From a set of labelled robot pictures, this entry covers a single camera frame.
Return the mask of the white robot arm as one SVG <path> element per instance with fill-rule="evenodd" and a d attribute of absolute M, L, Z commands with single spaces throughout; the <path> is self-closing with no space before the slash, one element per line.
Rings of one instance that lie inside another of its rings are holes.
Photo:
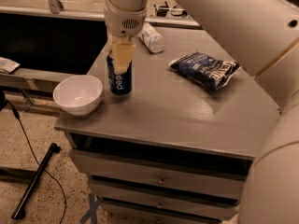
<path fill-rule="evenodd" d="M 105 0 L 109 32 L 148 0 Z M 276 102 L 281 116 L 250 167 L 238 224 L 299 224 L 299 12 L 285 0 L 175 0 Z"/>

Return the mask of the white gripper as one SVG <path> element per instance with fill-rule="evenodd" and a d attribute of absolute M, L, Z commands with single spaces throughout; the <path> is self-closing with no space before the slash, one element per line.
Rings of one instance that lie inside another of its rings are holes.
<path fill-rule="evenodd" d="M 146 1 L 105 0 L 104 14 L 107 53 L 110 58 L 113 57 L 115 74 L 122 75 L 127 72 L 135 53 L 131 36 L 142 30 L 147 15 Z"/>

